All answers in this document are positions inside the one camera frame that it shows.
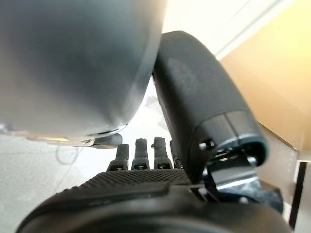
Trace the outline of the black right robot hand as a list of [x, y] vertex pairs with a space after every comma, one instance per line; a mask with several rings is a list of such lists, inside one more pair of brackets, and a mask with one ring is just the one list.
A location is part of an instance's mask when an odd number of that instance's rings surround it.
[[155, 167], [119, 160], [55, 194], [19, 233], [289, 233], [277, 188], [256, 174], [265, 137], [222, 65], [186, 32], [162, 35], [153, 70], [175, 167], [156, 138]]

